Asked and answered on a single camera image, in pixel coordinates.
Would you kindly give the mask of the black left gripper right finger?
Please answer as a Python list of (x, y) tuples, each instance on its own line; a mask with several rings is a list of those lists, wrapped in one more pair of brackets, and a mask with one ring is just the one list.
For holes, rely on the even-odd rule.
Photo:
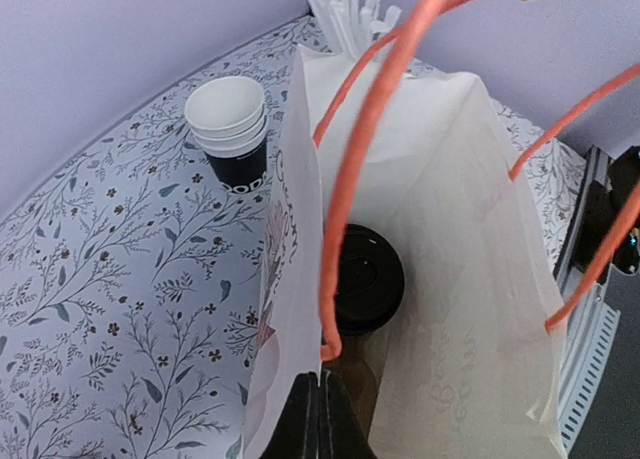
[(319, 396), (320, 459), (376, 459), (339, 375), (323, 371)]

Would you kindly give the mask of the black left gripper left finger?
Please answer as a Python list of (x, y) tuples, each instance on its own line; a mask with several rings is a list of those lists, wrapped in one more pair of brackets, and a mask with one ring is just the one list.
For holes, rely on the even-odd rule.
[(296, 376), (262, 459), (316, 459), (319, 382), (314, 372)]

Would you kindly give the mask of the paper takeout bag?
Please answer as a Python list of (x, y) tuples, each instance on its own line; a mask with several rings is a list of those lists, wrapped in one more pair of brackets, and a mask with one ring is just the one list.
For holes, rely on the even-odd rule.
[(262, 255), (241, 438), (262, 458), (300, 373), (340, 374), (335, 296), (349, 224), (405, 276), (367, 442), (377, 458), (563, 458), (569, 314), (518, 152), (475, 74), (407, 71), (441, 12), (422, 0), (357, 60), (298, 46)]

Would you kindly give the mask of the stack of black paper cups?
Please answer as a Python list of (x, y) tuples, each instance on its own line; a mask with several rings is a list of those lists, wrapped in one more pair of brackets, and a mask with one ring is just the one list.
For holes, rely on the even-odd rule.
[(211, 80), (190, 94), (184, 117), (224, 190), (244, 195), (265, 183), (268, 117), (259, 82), (243, 76)]

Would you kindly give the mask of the brown cardboard cup carrier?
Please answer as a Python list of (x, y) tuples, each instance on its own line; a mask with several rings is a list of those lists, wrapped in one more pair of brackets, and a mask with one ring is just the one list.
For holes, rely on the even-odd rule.
[(388, 354), (388, 334), (379, 330), (363, 335), (343, 335), (341, 339), (340, 374), (361, 429), (368, 436)]

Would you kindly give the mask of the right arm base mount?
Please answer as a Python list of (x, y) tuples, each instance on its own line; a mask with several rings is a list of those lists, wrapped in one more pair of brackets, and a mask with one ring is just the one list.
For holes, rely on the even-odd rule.
[[(606, 234), (613, 226), (639, 180), (639, 147), (632, 146), (607, 169), (609, 185), (593, 181), (587, 190), (586, 209), (573, 252), (573, 263), (585, 272)], [(627, 231), (616, 249), (613, 265), (622, 273), (639, 271), (639, 219)]]

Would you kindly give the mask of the single black cup lid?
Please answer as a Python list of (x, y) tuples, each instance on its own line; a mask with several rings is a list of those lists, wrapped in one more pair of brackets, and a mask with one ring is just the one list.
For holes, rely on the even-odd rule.
[(358, 224), (345, 231), (335, 296), (337, 327), (343, 335), (365, 335), (388, 323), (402, 302), (401, 260), (380, 234)]

